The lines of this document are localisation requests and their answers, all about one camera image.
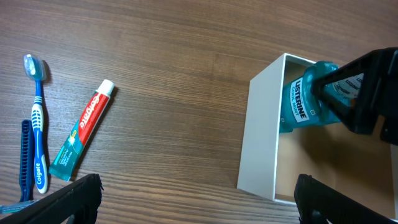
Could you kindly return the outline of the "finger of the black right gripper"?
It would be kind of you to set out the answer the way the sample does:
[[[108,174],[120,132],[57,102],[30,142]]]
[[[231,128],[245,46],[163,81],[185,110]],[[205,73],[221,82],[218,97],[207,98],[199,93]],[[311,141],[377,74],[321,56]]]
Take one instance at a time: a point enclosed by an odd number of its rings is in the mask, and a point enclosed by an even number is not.
[[[382,130],[380,133],[382,141],[398,145],[398,119],[397,118],[385,118]]]
[[[312,93],[356,134],[397,134],[397,47],[373,50],[315,79]]]

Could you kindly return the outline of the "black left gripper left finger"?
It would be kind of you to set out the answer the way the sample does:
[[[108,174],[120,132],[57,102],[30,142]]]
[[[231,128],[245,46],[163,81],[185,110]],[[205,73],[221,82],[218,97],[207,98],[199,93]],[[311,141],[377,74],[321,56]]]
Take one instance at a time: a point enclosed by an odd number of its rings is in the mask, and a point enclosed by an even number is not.
[[[88,174],[1,219],[2,224],[95,223],[102,201],[98,174]]]

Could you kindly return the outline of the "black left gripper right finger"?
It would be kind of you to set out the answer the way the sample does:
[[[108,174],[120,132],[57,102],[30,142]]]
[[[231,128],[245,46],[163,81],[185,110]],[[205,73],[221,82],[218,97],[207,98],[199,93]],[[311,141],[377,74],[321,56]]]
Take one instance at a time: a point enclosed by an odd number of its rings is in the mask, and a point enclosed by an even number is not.
[[[387,218],[319,182],[312,176],[300,174],[294,199],[301,224],[315,223],[394,223]]]

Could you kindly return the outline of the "Colgate toothpaste tube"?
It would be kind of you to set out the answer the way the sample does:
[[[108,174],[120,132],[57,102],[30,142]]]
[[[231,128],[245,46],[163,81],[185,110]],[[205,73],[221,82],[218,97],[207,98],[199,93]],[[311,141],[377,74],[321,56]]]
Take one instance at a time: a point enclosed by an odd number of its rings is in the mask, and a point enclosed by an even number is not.
[[[94,92],[56,158],[51,163],[50,174],[65,181],[71,179],[81,154],[111,98],[113,89],[114,83],[112,81],[103,80]]]

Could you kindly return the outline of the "blue Listerine mouthwash bottle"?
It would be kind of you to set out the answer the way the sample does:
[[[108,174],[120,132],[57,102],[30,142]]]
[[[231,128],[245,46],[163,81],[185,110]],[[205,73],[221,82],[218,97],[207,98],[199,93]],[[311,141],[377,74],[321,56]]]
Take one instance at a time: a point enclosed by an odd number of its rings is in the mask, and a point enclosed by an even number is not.
[[[338,69],[337,64],[319,61],[308,67],[301,77],[284,85],[280,111],[280,133],[290,133],[296,128],[324,126],[339,123],[339,118],[329,107],[312,94],[313,81]],[[358,97],[363,74],[339,80],[324,87],[324,92],[350,106]]]

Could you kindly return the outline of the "blue disposable razor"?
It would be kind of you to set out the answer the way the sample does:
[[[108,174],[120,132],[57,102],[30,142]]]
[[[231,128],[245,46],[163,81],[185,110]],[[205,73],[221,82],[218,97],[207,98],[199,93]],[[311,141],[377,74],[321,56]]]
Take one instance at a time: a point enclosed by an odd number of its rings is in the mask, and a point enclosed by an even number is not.
[[[21,123],[21,159],[19,171],[19,186],[21,198],[19,202],[1,205],[1,214],[16,213],[36,202],[33,199],[34,186],[34,131],[31,120],[25,119]]]

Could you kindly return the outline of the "blue white Colgate toothbrush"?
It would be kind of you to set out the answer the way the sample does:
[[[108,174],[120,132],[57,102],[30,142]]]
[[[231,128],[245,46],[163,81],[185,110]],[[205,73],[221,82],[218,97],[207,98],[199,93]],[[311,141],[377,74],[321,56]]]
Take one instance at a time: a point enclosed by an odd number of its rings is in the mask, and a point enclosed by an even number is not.
[[[49,178],[44,153],[44,93],[43,81],[46,73],[43,61],[33,54],[23,57],[26,75],[35,81],[35,98],[31,109],[32,129],[34,132],[34,180],[40,194],[47,192]]]

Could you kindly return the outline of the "white open cardboard box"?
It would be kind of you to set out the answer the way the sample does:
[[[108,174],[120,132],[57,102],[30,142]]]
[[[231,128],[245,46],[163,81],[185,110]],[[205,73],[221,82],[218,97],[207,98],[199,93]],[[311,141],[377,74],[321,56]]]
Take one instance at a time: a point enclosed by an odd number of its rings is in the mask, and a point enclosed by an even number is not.
[[[298,176],[307,174],[397,218],[397,147],[381,141],[381,119],[372,135],[355,134],[341,123],[280,133],[282,88],[311,64],[284,53],[250,81],[238,189],[294,205]]]

